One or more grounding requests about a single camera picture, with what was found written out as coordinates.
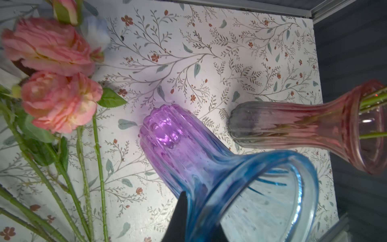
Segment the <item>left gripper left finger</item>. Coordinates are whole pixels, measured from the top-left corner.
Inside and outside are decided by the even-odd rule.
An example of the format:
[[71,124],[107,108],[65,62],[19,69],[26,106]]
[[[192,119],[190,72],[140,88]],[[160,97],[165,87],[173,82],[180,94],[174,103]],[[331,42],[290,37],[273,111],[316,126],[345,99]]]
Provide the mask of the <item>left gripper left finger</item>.
[[187,206],[186,192],[181,192],[171,221],[161,242],[185,242]]

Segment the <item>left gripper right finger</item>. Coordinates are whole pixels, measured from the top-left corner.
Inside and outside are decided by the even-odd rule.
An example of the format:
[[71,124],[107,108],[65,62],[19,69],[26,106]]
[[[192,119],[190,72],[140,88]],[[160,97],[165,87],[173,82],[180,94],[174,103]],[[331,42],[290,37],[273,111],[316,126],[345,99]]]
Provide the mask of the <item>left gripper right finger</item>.
[[228,242],[228,238],[226,237],[223,228],[220,224],[215,225],[211,230],[209,237],[209,242]]

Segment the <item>blue purple glass vase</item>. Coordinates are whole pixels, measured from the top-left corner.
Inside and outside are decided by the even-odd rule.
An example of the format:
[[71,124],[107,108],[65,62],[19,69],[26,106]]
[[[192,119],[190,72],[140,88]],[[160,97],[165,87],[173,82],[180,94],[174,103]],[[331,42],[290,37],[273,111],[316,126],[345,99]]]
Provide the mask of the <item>blue purple glass vase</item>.
[[307,157],[291,150],[231,152],[177,104],[144,118],[140,145],[179,199],[186,192],[185,242],[208,242],[220,224],[229,242],[305,242],[318,204]]

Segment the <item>pink red glass vase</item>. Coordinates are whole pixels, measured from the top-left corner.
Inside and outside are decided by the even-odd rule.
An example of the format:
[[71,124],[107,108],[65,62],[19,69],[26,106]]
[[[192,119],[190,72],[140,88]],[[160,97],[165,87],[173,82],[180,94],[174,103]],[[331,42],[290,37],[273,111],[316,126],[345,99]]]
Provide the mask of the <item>pink red glass vase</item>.
[[387,167],[387,136],[360,140],[360,135],[387,132],[387,105],[359,114],[363,97],[386,87],[372,79],[336,100],[318,105],[249,101],[228,120],[233,140],[245,148],[328,150],[358,170],[378,174]]

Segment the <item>light pink rose stem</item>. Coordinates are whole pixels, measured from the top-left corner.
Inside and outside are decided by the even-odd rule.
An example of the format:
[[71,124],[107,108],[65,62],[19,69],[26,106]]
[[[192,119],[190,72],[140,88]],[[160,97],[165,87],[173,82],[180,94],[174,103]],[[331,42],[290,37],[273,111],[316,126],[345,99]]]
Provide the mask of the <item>light pink rose stem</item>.
[[[359,114],[365,114],[373,110],[377,110],[380,107],[387,105],[387,88],[379,89],[365,97],[360,101]],[[373,132],[370,134],[360,135],[359,139],[372,139],[386,137],[386,132]]]

